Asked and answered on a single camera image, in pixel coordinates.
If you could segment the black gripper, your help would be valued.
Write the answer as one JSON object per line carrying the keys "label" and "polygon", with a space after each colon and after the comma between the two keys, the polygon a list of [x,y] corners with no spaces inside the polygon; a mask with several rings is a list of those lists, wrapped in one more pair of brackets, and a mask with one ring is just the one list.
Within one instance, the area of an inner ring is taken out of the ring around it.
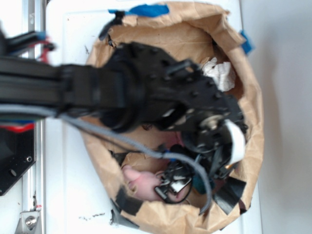
{"label": "black gripper", "polygon": [[[208,176],[224,180],[245,156],[247,130],[244,121],[209,117],[199,124],[197,132],[182,132],[181,136],[184,146],[196,155]],[[160,184],[154,191],[165,203],[181,203],[191,192],[193,176],[186,163],[172,160],[156,174]]]}

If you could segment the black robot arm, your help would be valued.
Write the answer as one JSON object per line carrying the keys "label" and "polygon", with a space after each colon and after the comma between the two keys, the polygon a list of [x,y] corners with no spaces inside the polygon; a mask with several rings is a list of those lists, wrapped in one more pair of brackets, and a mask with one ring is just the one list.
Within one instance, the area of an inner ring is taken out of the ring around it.
{"label": "black robot arm", "polygon": [[170,150],[149,150],[128,141],[141,152],[169,160],[158,173],[123,167],[129,187],[142,200],[180,203],[195,176],[211,197],[210,180],[224,178],[228,166],[245,154],[247,126],[235,98],[191,60],[178,62],[140,43],[121,45],[100,68],[54,67],[9,56],[2,47],[1,127],[19,132],[36,118],[52,116],[121,140],[123,133],[142,124],[180,132],[182,144]]}

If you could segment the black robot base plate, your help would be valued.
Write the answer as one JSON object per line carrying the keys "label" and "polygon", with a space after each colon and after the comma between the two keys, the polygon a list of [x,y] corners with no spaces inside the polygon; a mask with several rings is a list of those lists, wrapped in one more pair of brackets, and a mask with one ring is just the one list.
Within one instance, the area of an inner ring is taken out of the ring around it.
{"label": "black robot base plate", "polygon": [[34,164],[34,124],[0,129],[0,195],[4,196]]}

